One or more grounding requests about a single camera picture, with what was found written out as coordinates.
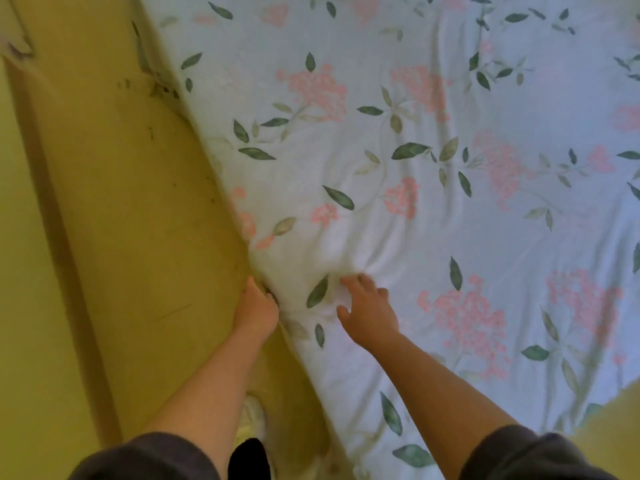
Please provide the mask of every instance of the mattress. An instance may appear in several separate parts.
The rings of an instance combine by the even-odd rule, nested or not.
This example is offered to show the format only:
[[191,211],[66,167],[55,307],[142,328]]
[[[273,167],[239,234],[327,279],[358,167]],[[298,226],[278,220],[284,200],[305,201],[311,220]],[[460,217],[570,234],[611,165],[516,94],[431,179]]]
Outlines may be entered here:
[[640,376],[640,0],[140,1],[357,478],[441,475],[343,274],[540,433]]

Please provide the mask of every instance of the gray sleeve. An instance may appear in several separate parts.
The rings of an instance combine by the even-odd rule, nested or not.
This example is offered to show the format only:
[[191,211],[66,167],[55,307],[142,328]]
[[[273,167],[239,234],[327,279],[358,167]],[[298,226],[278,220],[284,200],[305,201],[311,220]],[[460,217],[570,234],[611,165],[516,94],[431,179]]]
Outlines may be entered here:
[[220,480],[196,445],[168,433],[149,433],[85,459],[69,480]]
[[578,448],[555,433],[538,436],[505,426],[487,436],[467,460],[460,480],[615,480],[588,464]]

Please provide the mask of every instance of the yellow wall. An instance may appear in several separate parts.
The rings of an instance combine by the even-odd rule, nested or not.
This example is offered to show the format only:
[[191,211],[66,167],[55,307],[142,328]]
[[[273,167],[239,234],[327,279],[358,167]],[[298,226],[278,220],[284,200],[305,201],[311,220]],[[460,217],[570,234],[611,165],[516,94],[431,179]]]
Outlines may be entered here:
[[98,448],[0,65],[0,477],[61,479]]

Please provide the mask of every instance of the hand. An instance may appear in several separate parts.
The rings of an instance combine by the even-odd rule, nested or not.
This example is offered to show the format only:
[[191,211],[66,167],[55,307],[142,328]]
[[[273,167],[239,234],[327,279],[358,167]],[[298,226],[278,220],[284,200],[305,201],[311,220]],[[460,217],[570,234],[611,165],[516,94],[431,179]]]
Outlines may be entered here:
[[278,305],[271,294],[260,291],[249,276],[234,315],[234,332],[251,334],[263,343],[278,326]]
[[351,313],[338,306],[340,323],[360,347],[372,352],[399,334],[396,313],[389,305],[389,291],[377,288],[366,274],[345,276],[340,282],[351,294]]

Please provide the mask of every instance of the shoe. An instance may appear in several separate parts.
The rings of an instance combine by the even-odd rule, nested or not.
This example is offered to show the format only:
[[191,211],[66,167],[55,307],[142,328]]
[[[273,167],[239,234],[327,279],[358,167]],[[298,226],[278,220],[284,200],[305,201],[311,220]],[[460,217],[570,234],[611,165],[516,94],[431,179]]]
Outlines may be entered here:
[[244,398],[240,422],[234,440],[234,449],[242,443],[257,438],[264,443],[267,436],[267,421],[264,416],[264,409],[257,397],[247,395]]

